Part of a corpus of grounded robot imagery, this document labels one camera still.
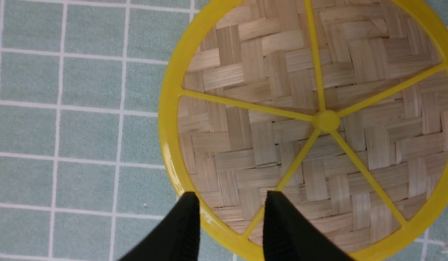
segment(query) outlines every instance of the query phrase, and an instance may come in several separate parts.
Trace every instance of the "yellow plastic rim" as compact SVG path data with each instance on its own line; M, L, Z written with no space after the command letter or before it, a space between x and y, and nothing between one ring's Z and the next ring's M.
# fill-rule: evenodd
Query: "yellow plastic rim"
M360 251L350 253L350 255L359 261L379 261L395 254L403 249L405 246L413 242L415 238L421 235L438 215L443 211L448 204L448 162L446 168L436 186L431 197L428 198L426 204L414 215L414 217L406 221L403 215L399 212L396 206L392 203L390 198L386 195L383 189L375 181L369 170L357 158L353 150L346 144L342 137L334 131L330 131L332 126L325 126L323 119L332 119L331 117L344 117L355 111L370 106L386 97L403 91L405 88L422 81L423 79L439 72L446 70L448 73L448 30L441 22L438 16L431 10L423 0L392 0L396 5L401 7L405 12L411 15L426 31L428 36L434 42L437 50L441 55L441 64L424 71L423 73L414 76L413 78L398 84L380 94L377 94L369 99L360 101L359 103L337 111L336 115L328 113L329 115L320 117L323 112L327 112L325 108L325 96L322 83L322 70L320 64L320 55L317 44L315 20L312 12L311 0L305 0L305 7L307 11L307 19L309 25L309 33L312 46L312 56L315 66L315 76L317 81L318 99L320 105L320 112L317 116L300 114L292 111L285 111L284 109L276 109L265 107L262 105L251 104L247 102L237 101L233 99L226 99L208 94L201 94L198 92L184 90L182 88L182 81L188 69L189 63L199 47L201 41L206 36L207 32L232 8L236 7L243 0L212 0L201 12L195 17L192 23L185 30L182 38L172 53L166 73L164 75L163 87L161 90L159 102L159 142L163 154L164 163L168 172L169 178L174 186L176 193L180 196L185 191L194 191L197 193L200 200L201 209L201 224L202 228L230 251L241 256L248 261L263 261L262 247L249 241L248 237L252 230L262 220L264 209L255 216L252 223L242 235L234 232L224 222L222 222L206 205L205 201L200 197L199 192L194 187L182 158L178 137L178 104L181 96L190 96L196 99L203 99L211 102L227 104L232 106L239 106L245 109L253 109L269 114L290 117L292 119L315 122L315 131L308 139L307 143L295 158L292 165L289 167L287 173L277 185L276 190L282 190L295 173L298 166L303 161L310 147L314 144L321 131L329 132L333 138L338 142L340 147L351 158L358 169L363 173L365 178L370 182L377 194L382 198L385 204L391 209L395 218L401 223L400 229L378 243L364 248Z

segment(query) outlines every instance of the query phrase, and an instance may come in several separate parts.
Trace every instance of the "yellow spoke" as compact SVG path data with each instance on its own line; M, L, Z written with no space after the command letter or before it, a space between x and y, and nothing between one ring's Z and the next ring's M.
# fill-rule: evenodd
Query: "yellow spoke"
M252 109L254 111L261 111L261 112L265 112L268 114L279 115L279 116L293 118L293 119L297 119L297 120L303 120L303 121L308 121L308 122L312 122L314 120L314 116L312 116L312 115L307 115L307 114L298 113L298 112L294 112L294 111L287 111L285 109L277 109L277 108L267 107L267 106L258 105L258 104L252 104L252 103L238 101L238 100L234 100L234 99L227 99L224 97L219 97L219 96L214 96L214 95L209 95L209 94L202 94L201 92L196 92L196 91L181 90L180 94L185 95L185 96L190 96L193 98L197 98L197 99L207 100L210 102L221 103L221 104L226 104L226 105L231 105L231 106L237 106L237 107L241 107L241 108L245 108L245 109Z
M439 71L441 71L441 70L443 70L445 68L446 68L446 64L444 64L444 63L441 63L441 64L439 64L437 66L434 66L431 69L428 69L428 70L426 70L426 71L424 71L422 73L419 73L418 75L414 76L413 78L411 78L411 79L409 79L407 81L404 81L404 82L398 84L397 86L395 86L393 88L390 88L390 89L388 89L386 91L383 91L383 92L381 92L381 93L379 93L379 94L377 94L375 96L372 96L369 99L366 99L366 100L364 100L364 101L362 101L360 103L357 103L357 104L355 104L353 106L350 106L350 107L348 107L346 109L343 109L343 110L339 111L338 112L338 116L339 117L345 117L346 115L352 114L355 111L358 111L360 109L364 109L365 107L368 107L368 106L370 106L370 105L372 105L372 104L374 104L374 103L376 103L378 101L381 101L381 100L383 100L383 99L385 99L387 97L392 96L393 94L396 94L397 92L403 91L404 89L412 86L413 84L416 84L419 81L422 81L422 80L426 79L427 77L430 77L433 74L435 74L435 73L437 73L437 72L439 72Z
M264 206L261 206L258 213L254 217L254 219L251 221L250 225L247 227L247 230L245 230L245 233L242 234L244 238L249 238L252 231L256 228L256 226L261 222L262 218L264 217Z
M356 167L361 171L361 173L364 175L366 180L370 183L370 185L373 187L373 189L377 192L378 196L383 200L383 202L390 208L391 213L395 216L395 218L400 222L401 225L404 225L407 223L407 221L404 219L401 212L396 208L395 204L391 201L390 197L385 193L382 187L378 184L378 182L375 180L373 175L370 173L370 171L364 166L364 164L361 162L361 160L356 156L355 152L346 144L346 142L342 139L340 134L336 131L330 133L332 137L338 142L338 145L342 147L342 149L345 151L345 153L350 157L351 161L356 165Z
M275 187L276 191L282 191L283 188L285 188L285 185L287 185L287 183L292 178L293 174L295 174L296 170L298 170L298 167L300 166L301 162L303 161L303 159L308 154L308 151L314 145L314 142L317 140L319 135L320 135L320 130L319 129L315 129L314 132L309 137L309 139L306 142L306 144L303 147L303 149L301 149L301 151L298 153L298 155L296 156L296 158L293 161L293 163L288 168L287 173L285 173L285 175L282 178L282 180L280 180L280 182L277 185L277 187Z
M316 22L314 13L312 12L311 0L305 0L306 16L308 19L309 37L311 39L312 61L314 64L314 71L316 75L317 97L319 100L320 111L325 111L325 94L324 83L322 79L322 67L320 65L319 46L317 43Z
M311 149L311 147L314 145L314 142L317 140L317 138L320 135L320 130L315 129L314 132L311 134L309 139L307 140L306 144L304 145L303 149L298 153L295 160L293 160L293 163L290 165L290 167L287 170L287 173L285 173L282 180L280 180L277 187L275 187L275 191L282 191L283 188L285 188L285 185L290 181L292 176L295 174L296 170L298 170L298 167L300 166L303 159L308 154L308 151ZM243 237L249 238L252 231L256 228L256 226L261 222L262 218L264 217L264 206L262 206L250 225L248 226L247 230L245 230L245 233L243 233Z

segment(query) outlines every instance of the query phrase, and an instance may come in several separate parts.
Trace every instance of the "light blue tile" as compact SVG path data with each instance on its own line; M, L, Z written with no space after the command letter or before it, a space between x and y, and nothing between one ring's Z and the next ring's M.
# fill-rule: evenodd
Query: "light blue tile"
M190 0L133 0L133 4L153 5L156 7L190 8Z
M51 206L53 161L0 157L0 203Z
M0 208L0 254L47 256L50 212Z
M448 206L428 230L428 238L437 241L448 241Z
M161 61L169 56L189 24L188 13L132 9L127 55Z
M423 243L413 242L386 261L419 261L422 255Z
M158 111L159 93L166 66L128 63L125 109Z
M61 157L116 160L119 115L61 111Z
M122 162L163 165L156 118L124 116Z
M53 256L105 261L109 258L111 217L56 213Z
M438 14L443 23L448 26L448 0L426 0L426 2Z
M103 2L103 3L125 3L126 0L83 0L87 2Z
M42 259L32 259L32 261L44 261L45 258ZM28 259L11 259L11 258L0 258L0 261L30 261Z
M426 261L448 261L448 249L442 246L428 244Z
M63 104L119 109L121 61L82 58L64 60Z
M0 99L56 104L59 57L1 54Z
M219 245L214 239L212 239L204 230L201 229L200 236L200 253L198 261L210 261L210 260L232 260L233 254Z
M208 3L209 0L195 0L195 9L203 9Z
M116 218L114 258L118 260L143 240L158 224L159 220Z
M167 215L175 203L176 194L166 170L121 167L119 213Z
M63 5L7 0L3 47L59 51Z
M65 50L122 56L125 15L124 8L69 5Z
M0 105L0 152L54 155L56 110Z
M116 167L59 162L56 206L112 211Z

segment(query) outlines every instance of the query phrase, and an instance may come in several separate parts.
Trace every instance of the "black object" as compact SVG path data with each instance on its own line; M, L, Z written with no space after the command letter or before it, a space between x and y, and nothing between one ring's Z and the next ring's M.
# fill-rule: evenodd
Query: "black object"
M159 225L120 261L197 261L200 207L182 195ZM320 233L282 192L267 192L263 227L265 261L353 261Z

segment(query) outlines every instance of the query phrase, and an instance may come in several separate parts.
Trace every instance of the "woven bamboo mat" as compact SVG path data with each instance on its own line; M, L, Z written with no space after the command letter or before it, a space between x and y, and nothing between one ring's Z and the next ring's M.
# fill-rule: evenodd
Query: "woven bamboo mat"
M426 33L389 0L312 1L328 109L339 110L439 64ZM209 32L185 89L306 114L318 111L303 0L247 0ZM183 97L179 137L190 178L214 213L243 233L313 132L309 122ZM448 77L441 71L342 118L338 129L406 219L448 159ZM399 228L329 135L283 192L347 252ZM262 244L262 223L249 237Z

